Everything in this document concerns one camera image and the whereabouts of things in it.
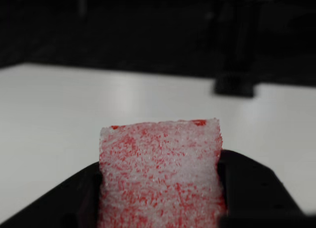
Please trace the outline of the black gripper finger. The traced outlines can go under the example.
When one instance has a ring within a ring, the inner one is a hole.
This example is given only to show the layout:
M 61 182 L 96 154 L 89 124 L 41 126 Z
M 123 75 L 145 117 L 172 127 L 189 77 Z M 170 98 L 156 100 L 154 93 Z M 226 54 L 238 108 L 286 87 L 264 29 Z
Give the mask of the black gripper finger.
M 222 150 L 217 171 L 229 217 L 304 216 L 269 167 L 240 153 Z
M 96 162 L 4 221 L 2 228 L 95 228 L 102 175 Z

